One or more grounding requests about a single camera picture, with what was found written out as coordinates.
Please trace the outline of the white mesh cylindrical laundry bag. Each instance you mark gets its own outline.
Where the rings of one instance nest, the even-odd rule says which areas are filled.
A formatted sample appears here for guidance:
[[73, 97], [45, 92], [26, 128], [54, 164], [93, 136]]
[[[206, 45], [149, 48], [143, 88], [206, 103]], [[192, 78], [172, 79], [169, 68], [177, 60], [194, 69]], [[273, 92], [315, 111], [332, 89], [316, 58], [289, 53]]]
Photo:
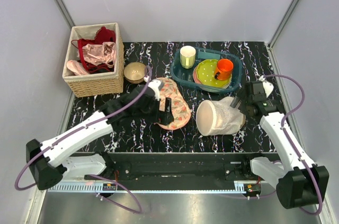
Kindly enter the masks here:
[[196, 125], [203, 136], [232, 135], [245, 124], [246, 117], [237, 108], [231, 107], [234, 97], [219, 101], [204, 100], [196, 112]]

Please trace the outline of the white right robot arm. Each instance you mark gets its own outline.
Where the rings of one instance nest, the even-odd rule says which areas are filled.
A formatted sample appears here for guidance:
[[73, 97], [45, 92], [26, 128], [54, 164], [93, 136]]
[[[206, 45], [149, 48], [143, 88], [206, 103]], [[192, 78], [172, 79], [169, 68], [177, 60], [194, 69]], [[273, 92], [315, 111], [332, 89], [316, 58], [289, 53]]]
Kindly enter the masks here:
[[321, 210], [329, 172], [303, 150], [286, 122], [282, 103], [269, 99], [273, 89], [274, 86], [264, 79], [247, 82], [230, 106], [259, 123], [273, 142], [281, 165], [266, 157], [256, 157], [242, 164], [240, 173], [247, 180], [259, 176], [268, 182], [286, 209], [316, 204]]

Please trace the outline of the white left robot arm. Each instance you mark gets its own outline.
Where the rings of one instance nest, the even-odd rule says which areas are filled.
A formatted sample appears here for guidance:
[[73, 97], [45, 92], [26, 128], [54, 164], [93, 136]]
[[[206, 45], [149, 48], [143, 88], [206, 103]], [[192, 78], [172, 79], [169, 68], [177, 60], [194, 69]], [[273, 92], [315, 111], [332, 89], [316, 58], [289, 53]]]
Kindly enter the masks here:
[[160, 110], [160, 89], [156, 80], [138, 86], [131, 93], [104, 103], [88, 119], [70, 130], [44, 142], [36, 139], [26, 144], [26, 168], [29, 168], [34, 185], [40, 190], [49, 189], [65, 178], [83, 178], [98, 175], [107, 180], [114, 174], [114, 166], [103, 154], [72, 157], [82, 147], [101, 136], [113, 132], [114, 126], [127, 118], [142, 118], [151, 123], [169, 125], [174, 121], [172, 100], [165, 98]]

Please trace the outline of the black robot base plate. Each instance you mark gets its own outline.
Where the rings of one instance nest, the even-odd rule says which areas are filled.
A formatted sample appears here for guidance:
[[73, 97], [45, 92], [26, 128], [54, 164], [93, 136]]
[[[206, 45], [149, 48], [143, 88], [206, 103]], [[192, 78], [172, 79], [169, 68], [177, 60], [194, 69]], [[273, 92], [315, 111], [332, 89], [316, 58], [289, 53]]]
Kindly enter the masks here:
[[277, 153], [100, 153], [107, 165], [104, 177], [117, 175], [120, 181], [140, 177], [185, 176], [226, 178], [227, 172], [253, 179], [249, 161], [255, 157], [279, 160]]

